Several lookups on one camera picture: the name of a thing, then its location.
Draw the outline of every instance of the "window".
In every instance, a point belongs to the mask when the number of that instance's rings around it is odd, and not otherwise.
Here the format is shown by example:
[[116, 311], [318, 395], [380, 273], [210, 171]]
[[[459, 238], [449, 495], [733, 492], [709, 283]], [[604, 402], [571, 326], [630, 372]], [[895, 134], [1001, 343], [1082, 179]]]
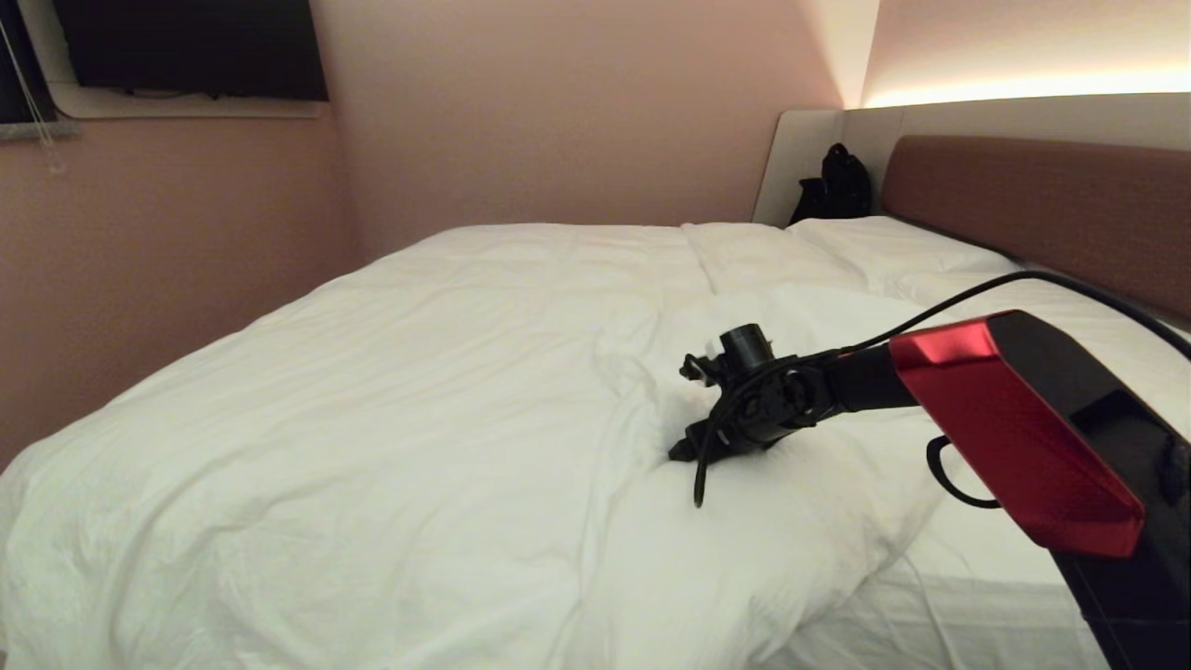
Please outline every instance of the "window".
[[0, 0], [0, 124], [33, 123], [38, 117], [57, 118], [54, 101], [17, 0]]

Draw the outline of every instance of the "white duvet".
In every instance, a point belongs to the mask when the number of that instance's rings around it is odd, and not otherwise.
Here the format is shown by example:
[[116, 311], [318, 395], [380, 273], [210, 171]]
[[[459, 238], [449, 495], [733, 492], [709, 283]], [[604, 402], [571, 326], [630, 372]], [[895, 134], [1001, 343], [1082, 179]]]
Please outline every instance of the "white duvet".
[[701, 511], [666, 462], [719, 332], [811, 353], [921, 309], [798, 227], [456, 230], [172, 365], [0, 478], [8, 670], [763, 660], [941, 497], [917, 411], [716, 465]]

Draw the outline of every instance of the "bed frame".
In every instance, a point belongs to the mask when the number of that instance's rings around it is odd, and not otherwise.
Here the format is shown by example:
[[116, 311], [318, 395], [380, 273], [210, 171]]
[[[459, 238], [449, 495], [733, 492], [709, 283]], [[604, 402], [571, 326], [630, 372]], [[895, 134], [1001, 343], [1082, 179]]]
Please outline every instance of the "bed frame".
[[906, 136], [881, 202], [891, 215], [1191, 319], [1191, 151]]

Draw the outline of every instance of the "led light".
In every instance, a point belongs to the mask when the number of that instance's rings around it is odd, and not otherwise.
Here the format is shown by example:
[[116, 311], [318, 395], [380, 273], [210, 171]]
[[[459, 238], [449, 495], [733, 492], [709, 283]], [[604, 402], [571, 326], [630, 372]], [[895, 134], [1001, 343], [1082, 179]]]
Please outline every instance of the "led light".
[[1158, 71], [1121, 71], [1054, 75], [1031, 79], [981, 81], [950, 86], [888, 90], [872, 95], [865, 107], [902, 107], [964, 100], [1050, 98], [1114, 93], [1191, 92], [1191, 68]]

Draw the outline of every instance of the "window blind cord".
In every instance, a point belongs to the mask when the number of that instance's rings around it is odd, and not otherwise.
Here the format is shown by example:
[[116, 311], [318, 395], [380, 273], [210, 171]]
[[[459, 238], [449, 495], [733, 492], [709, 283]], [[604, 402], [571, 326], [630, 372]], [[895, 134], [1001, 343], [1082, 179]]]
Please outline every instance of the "window blind cord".
[[50, 132], [49, 124], [45, 123], [45, 117], [42, 115], [42, 111], [37, 107], [37, 101], [33, 99], [33, 93], [29, 88], [25, 73], [20, 69], [20, 63], [17, 61], [17, 50], [13, 49], [12, 39], [8, 37], [8, 30], [5, 27], [4, 21], [0, 21], [0, 37], [4, 38], [8, 60], [12, 61], [13, 70], [17, 73], [17, 83], [20, 84], [20, 92], [25, 96], [25, 105], [29, 106], [29, 111], [33, 115], [33, 127], [37, 130], [37, 139], [45, 152], [45, 161], [50, 174], [63, 174], [67, 170], [66, 162], [62, 161], [62, 155], [58, 154], [57, 144], [54, 142], [54, 134]]

